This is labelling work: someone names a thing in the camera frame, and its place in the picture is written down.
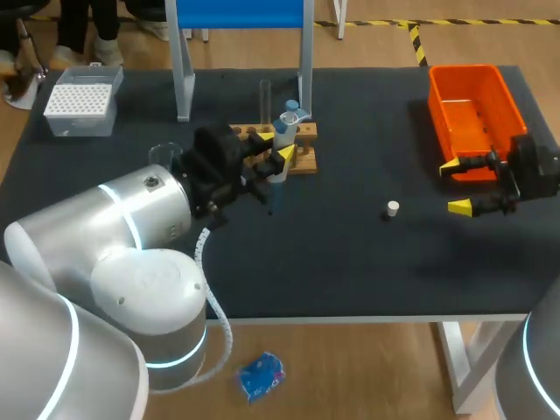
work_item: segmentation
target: white bottle cap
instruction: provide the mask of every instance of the white bottle cap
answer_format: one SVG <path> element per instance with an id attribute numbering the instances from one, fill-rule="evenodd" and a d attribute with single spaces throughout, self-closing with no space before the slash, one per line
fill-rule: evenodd
<path id="1" fill-rule="evenodd" d="M 387 203 L 387 216 L 394 217 L 396 212 L 399 211 L 399 203 L 398 201 L 390 201 Z"/>

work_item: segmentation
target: floor tape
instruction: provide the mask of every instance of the floor tape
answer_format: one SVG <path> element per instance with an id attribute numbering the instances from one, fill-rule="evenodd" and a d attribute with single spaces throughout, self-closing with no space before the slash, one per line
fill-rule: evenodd
<path id="1" fill-rule="evenodd" d="M 136 22 L 133 17 L 119 17 L 121 22 Z M 58 22 L 58 17 L 31 16 L 30 20 L 38 22 Z M 560 25 L 559 19 L 383 19 L 383 20 L 349 20 L 345 26 L 388 26 L 396 25 Z M 315 26 L 336 27 L 336 22 L 316 20 Z"/>
<path id="2" fill-rule="evenodd" d="M 420 67 L 428 66 L 428 60 L 426 59 L 426 53 L 420 42 L 420 31 L 418 30 L 419 25 L 409 24 L 410 40 L 412 41 L 412 46 L 414 46 L 414 52 L 416 53 L 416 60 Z"/>

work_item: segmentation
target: clear plastic lid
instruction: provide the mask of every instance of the clear plastic lid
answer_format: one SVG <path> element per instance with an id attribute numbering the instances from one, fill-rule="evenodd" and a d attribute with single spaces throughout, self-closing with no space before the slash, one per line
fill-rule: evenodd
<path id="1" fill-rule="evenodd" d="M 121 66 L 76 66 L 69 67 L 60 76 L 57 85 L 95 85 L 112 86 L 113 95 L 123 82 L 123 68 Z"/>

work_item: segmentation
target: test tube rack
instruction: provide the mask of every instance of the test tube rack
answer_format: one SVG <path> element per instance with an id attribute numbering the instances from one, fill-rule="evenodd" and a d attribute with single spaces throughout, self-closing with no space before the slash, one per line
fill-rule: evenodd
<path id="1" fill-rule="evenodd" d="M 251 132 L 270 132 L 261 131 L 260 124 L 235 124 L 230 126 L 234 133 L 245 140 Z M 291 175 L 304 175 L 317 173 L 317 160 L 315 159 L 315 149 L 312 143 L 317 140 L 317 124 L 315 122 L 304 122 L 297 127 L 296 142 L 302 144 L 296 148 L 296 152 L 291 160 Z M 266 158 L 264 153 L 256 157 L 249 157 L 249 164 L 253 165 Z"/>

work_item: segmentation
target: shoe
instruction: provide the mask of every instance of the shoe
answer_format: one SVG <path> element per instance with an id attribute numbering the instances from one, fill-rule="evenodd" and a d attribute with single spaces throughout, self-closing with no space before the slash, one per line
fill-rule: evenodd
<path id="1" fill-rule="evenodd" d="M 169 30 L 167 29 L 167 22 L 151 22 L 149 20 L 138 20 L 138 27 L 161 41 L 169 42 Z"/>
<path id="2" fill-rule="evenodd" d="M 16 58 L 11 52 L 0 50 L 0 78 L 17 75 Z"/>
<path id="3" fill-rule="evenodd" d="M 122 66 L 124 63 L 116 39 L 106 41 L 97 35 L 95 37 L 94 55 L 104 66 Z"/>
<path id="4" fill-rule="evenodd" d="M 86 61 L 83 55 L 63 45 L 56 45 L 51 61 L 49 61 L 49 68 L 52 70 L 66 70 L 69 67 L 85 65 Z"/>

